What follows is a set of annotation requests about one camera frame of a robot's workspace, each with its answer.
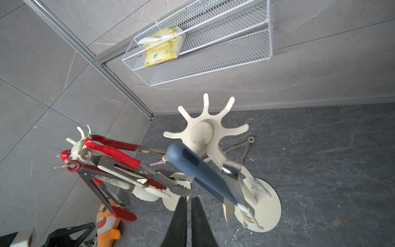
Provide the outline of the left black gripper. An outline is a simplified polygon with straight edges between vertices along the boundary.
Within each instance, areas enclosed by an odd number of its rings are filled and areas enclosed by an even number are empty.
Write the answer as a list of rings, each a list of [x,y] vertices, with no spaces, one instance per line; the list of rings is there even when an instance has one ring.
[[[49,234],[43,247],[79,247],[95,229],[93,222],[57,229]]]

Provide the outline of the red sleeved steel tongs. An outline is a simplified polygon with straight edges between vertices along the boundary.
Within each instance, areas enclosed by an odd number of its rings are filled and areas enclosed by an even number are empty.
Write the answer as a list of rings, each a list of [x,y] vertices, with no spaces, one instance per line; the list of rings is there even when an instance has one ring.
[[[86,137],[84,144],[88,148],[102,152],[133,169],[136,169],[141,162],[121,152],[121,150],[166,155],[165,150],[146,148],[136,144],[111,140],[100,135],[91,135],[90,137]]]

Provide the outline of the steel tongs with ring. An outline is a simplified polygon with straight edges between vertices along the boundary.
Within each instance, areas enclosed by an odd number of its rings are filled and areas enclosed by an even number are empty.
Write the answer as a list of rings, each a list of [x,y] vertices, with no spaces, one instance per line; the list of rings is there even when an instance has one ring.
[[[207,158],[204,159],[204,162],[209,162],[213,161],[219,168],[222,168],[224,164],[233,164],[233,163],[238,163],[240,165],[244,164],[244,160],[246,158],[246,155],[251,147],[251,144],[255,142],[255,138],[250,136],[246,141],[233,145],[225,150],[221,148],[219,144],[215,144],[214,146],[210,146],[207,149]],[[239,161],[232,161],[227,157],[227,154],[239,149],[243,148],[243,153],[241,155],[241,158]]]

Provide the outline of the red handled steel tongs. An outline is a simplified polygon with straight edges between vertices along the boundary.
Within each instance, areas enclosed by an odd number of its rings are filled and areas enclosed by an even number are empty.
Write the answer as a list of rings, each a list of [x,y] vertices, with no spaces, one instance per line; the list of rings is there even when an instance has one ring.
[[[125,172],[126,175],[147,178],[147,183],[149,185],[152,185],[158,189],[162,189],[171,196],[171,199],[191,196],[191,186],[186,182],[186,176],[183,173],[173,174],[172,177],[169,178],[144,165],[140,165],[136,169],[133,169],[112,157],[106,156],[99,151],[92,151],[88,148],[81,149],[77,154],[73,154],[70,150],[66,150],[57,156],[60,157],[65,163],[70,160],[77,160],[81,164],[93,166],[92,170],[94,169],[96,171],[94,173],[94,178],[124,190],[129,190],[136,197],[144,201],[156,201],[159,197],[146,192],[141,187],[137,187],[130,182],[127,182],[99,169],[98,165],[104,166],[116,172]]]

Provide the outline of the slim white tongs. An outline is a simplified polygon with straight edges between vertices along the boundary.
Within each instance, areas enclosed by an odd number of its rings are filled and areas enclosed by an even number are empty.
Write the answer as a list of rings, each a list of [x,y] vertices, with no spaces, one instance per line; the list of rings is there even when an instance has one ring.
[[[224,180],[226,181],[232,196],[237,202],[236,206],[243,217],[243,227],[247,228],[250,226],[253,230],[264,230],[264,228],[258,224],[258,221],[255,217],[255,211],[251,206],[251,202],[257,203],[257,199],[248,189],[247,185],[243,182],[243,178],[241,177],[241,170],[243,167],[244,166],[239,163],[227,160],[222,165],[222,174],[225,175]]]

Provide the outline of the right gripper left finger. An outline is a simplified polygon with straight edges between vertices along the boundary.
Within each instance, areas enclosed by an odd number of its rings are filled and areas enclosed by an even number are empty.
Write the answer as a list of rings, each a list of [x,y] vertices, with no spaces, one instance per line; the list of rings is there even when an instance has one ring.
[[[180,197],[161,247],[186,247],[187,200]]]

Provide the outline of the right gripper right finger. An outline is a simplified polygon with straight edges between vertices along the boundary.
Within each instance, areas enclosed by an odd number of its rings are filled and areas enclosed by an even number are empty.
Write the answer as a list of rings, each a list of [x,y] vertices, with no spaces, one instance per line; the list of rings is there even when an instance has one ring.
[[[191,199],[191,224],[193,247],[218,247],[198,197]]]

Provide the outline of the blue handled cream tongs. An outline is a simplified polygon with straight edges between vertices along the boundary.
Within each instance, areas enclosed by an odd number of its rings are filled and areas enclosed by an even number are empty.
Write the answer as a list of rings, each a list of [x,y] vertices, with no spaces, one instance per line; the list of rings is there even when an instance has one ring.
[[[226,161],[219,174],[183,143],[171,144],[167,149],[167,157],[221,203],[229,202],[244,212],[249,210],[240,185],[240,164]]]

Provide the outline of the cream utensil stand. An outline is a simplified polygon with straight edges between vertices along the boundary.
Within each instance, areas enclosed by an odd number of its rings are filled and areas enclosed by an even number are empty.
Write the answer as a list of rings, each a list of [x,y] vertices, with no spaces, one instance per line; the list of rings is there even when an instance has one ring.
[[[80,139],[79,141],[74,141],[74,140],[72,140],[72,139],[70,139],[70,138],[67,138],[67,141],[68,141],[69,143],[71,143],[72,146],[73,146],[72,149],[70,149],[70,151],[71,151],[73,154],[77,154],[81,149],[88,148],[88,147],[84,144],[85,138],[86,138],[86,137],[90,137],[91,135],[93,135],[93,134],[91,134],[91,133],[84,134],[84,131],[83,131],[81,128],[78,128],[78,131],[79,131],[80,134],[81,134],[81,139]],[[168,160],[166,155],[161,155],[161,156],[162,156],[162,159]],[[106,188],[107,188],[108,185],[110,185],[110,184],[108,184],[108,183],[106,183],[106,182],[103,182],[103,184],[106,186]],[[118,199],[118,197],[117,197],[111,190],[109,190],[108,188],[107,188],[107,190],[110,192],[110,194],[111,194],[112,196],[114,196],[114,197],[119,201],[119,204],[120,204],[121,206],[124,206],[124,205],[125,205],[125,203],[123,203],[120,199]],[[178,198],[178,199],[171,199],[171,200],[163,200],[162,198],[158,198],[158,199],[162,199],[162,201],[163,201],[165,207],[166,207],[168,210],[174,211],[174,210],[175,210],[175,207],[176,207],[176,205],[177,205],[177,202],[178,202],[178,200],[179,200],[179,198]]]
[[[245,133],[249,126],[237,128],[222,126],[223,117],[234,104],[231,97],[225,108],[211,115],[208,94],[204,94],[204,107],[198,117],[191,117],[180,106],[179,112],[187,121],[180,133],[164,132],[164,137],[180,139],[167,149],[167,157],[187,177],[214,196],[223,205],[227,222],[236,217],[244,228],[258,233],[275,228],[281,217],[281,202],[277,192],[265,181],[255,178],[242,164],[230,160],[220,147],[227,136]]]

